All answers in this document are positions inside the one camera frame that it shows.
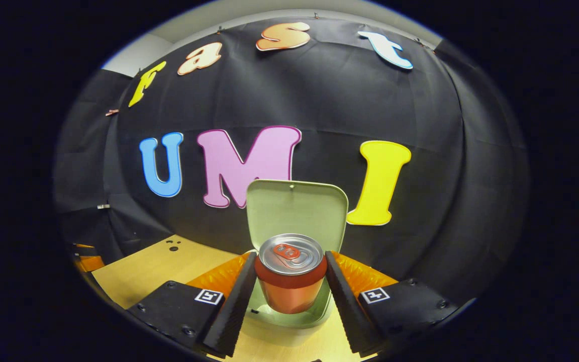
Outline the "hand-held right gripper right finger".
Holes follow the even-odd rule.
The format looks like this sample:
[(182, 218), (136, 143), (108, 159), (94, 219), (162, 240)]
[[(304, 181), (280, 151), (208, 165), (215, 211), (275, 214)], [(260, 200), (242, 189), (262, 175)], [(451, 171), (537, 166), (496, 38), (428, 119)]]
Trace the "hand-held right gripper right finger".
[(326, 277), (351, 351), (401, 352), (459, 314), (457, 304), (416, 278), (398, 282), (329, 250)]

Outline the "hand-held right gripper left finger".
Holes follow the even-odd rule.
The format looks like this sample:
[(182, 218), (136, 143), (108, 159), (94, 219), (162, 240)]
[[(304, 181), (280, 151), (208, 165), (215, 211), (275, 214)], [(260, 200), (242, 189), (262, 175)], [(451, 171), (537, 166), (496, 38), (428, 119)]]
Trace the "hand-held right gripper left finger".
[(226, 262), (225, 284), (166, 281), (127, 312), (175, 343), (232, 357), (256, 282), (255, 252)]

